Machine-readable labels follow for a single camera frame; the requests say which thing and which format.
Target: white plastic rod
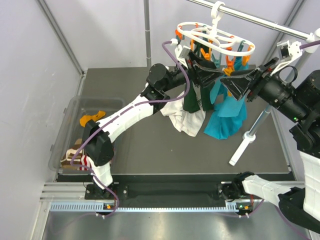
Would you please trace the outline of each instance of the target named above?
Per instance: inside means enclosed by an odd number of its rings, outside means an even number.
[[[235,151],[233,156],[231,157],[231,160],[229,161],[229,164],[232,166],[236,165],[246,148],[250,143],[252,143],[256,139],[256,135],[250,136],[249,131],[245,132],[243,135],[243,141],[241,142],[238,149]]]

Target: white mount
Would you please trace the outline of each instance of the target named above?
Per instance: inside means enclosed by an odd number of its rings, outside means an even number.
[[[219,12],[219,7],[221,5],[225,4],[221,1],[217,1],[212,7],[212,26],[201,22],[187,21],[182,22],[177,26],[178,32],[198,43],[201,43],[202,45],[207,46],[208,48],[216,50],[217,52],[225,55],[235,57],[251,55],[256,49],[256,46],[251,41],[218,29],[218,22],[223,15],[221,12]],[[195,28],[192,30],[183,30],[185,26],[193,26]],[[226,49],[235,44],[241,43],[241,41],[244,41],[243,44],[248,45],[248,51],[232,51]]]

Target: striped cloth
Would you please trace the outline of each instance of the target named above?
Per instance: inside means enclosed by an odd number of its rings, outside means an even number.
[[[71,166],[71,159],[76,154],[77,150],[80,148],[81,144],[75,144],[72,148],[68,149],[65,153],[65,155],[61,159],[61,165],[65,169],[72,169],[72,170],[78,170],[78,171],[85,171],[87,170],[85,167],[77,167],[77,166]],[[89,160],[87,160],[87,156],[83,154],[83,150],[80,151],[80,153],[75,157],[74,163],[77,165],[84,165],[89,168],[91,168],[91,164]]]

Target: metal rod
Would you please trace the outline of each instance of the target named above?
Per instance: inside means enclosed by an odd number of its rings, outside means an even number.
[[[298,12],[301,10],[301,8],[305,4],[305,2],[306,2],[306,0],[297,0],[295,2],[292,10],[290,11],[289,16],[286,18],[286,20],[284,22],[285,26],[290,27],[292,25],[294,19],[296,18]],[[283,32],[279,32],[277,37],[274,39],[270,50],[268,51],[267,55],[265,56],[264,60],[262,61],[262,64],[265,64],[271,60],[273,54],[275,53],[275,51],[277,49],[277,43],[280,42],[284,38],[284,35],[285,34]]]
[[[267,117],[269,116],[269,114],[271,113],[271,105],[267,105],[265,107],[265,109],[260,113],[260,116],[256,119],[255,123],[253,124],[253,126],[251,127],[250,131],[249,131],[249,135],[251,137],[253,137],[258,128],[264,123],[264,121],[267,119]]]
[[[61,31],[57,21],[55,20],[53,14],[51,13],[46,1],[45,0],[35,0],[35,1],[38,3],[40,9],[44,13],[46,19],[48,20],[48,22],[51,25],[54,33],[58,37],[58,40],[60,41],[62,47],[64,48],[64,50],[68,54],[68,56],[69,56],[71,62],[73,63],[74,67],[80,73],[80,75],[83,75],[85,72],[81,68],[81,66],[80,66],[80,64],[79,64],[74,52],[71,50],[71,47],[69,46],[69,44],[67,42],[67,39],[65,38],[64,34],[62,33],[62,31]]]
[[[143,0],[143,6],[144,6],[146,66],[148,69],[150,69],[151,68],[151,39],[150,39],[149,0]]]
[[[289,14],[287,19],[285,20],[284,25],[286,25],[288,27],[291,26],[291,24],[293,23],[293,21],[296,18],[298,12],[300,11],[300,9],[302,8],[302,6],[304,5],[305,2],[306,2],[306,0],[297,0],[296,1],[296,3],[294,4],[294,6],[292,8],[291,13]],[[270,51],[268,51],[268,54],[264,58],[263,63],[268,62],[272,58],[273,54],[275,53],[275,51],[277,49],[277,43],[280,42],[284,38],[284,36],[285,36],[285,34],[283,32],[280,32],[278,34],[278,36],[275,38],[275,40],[274,40],[274,42],[272,44],[272,47],[271,47]],[[264,111],[257,118],[257,120],[255,121],[255,123],[253,124],[253,126],[251,127],[250,132],[249,132],[249,135],[251,137],[253,137],[253,135],[255,135],[257,133],[258,128],[264,123],[264,121],[267,119],[268,115],[271,113],[271,109],[272,109],[272,106],[268,104],[265,107]]]
[[[199,4],[199,5],[207,7],[207,8],[212,8],[213,5],[214,5],[214,3],[208,2],[208,1],[205,1],[205,0],[187,0],[187,1]],[[299,39],[302,39],[302,40],[307,40],[309,38],[309,35],[310,35],[308,33],[305,33],[305,32],[302,32],[302,31],[298,31],[298,30],[292,29],[290,27],[281,25],[281,24],[279,24],[277,22],[272,22],[272,21],[269,21],[269,20],[266,20],[266,19],[263,19],[263,18],[260,18],[260,17],[257,17],[257,16],[253,16],[253,15],[250,15],[250,14],[247,14],[247,13],[244,13],[244,12],[241,12],[241,11],[238,11],[238,10],[235,10],[235,9],[230,8],[230,7],[223,6],[223,5],[221,5],[218,8],[218,10],[220,12],[228,14],[230,16],[233,16],[233,17],[236,17],[236,18],[239,18],[239,19],[243,19],[245,21],[248,21],[248,22],[263,26],[263,27],[268,28],[268,29],[276,30],[276,31],[284,33],[284,34],[288,34],[290,36],[293,36],[295,38],[299,38]]]

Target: dark green cloth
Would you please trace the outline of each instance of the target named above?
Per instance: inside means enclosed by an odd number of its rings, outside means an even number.
[[[200,110],[200,107],[197,101],[197,95],[192,82],[190,82],[190,90],[188,94],[184,97],[183,110],[191,114]]]
[[[214,82],[207,87],[200,88],[201,94],[201,102],[202,102],[202,109],[204,111],[209,111],[214,109],[214,105],[210,101],[210,91],[214,86]],[[199,103],[197,101],[197,95],[194,89],[194,85],[190,82],[190,90],[188,94],[184,97],[183,102],[183,110],[193,114],[200,110]]]
[[[210,91],[214,85],[215,85],[215,82],[212,82],[210,85],[204,88],[202,87],[200,88],[203,111],[209,111],[214,109],[214,105],[211,103],[211,100],[210,100]]]

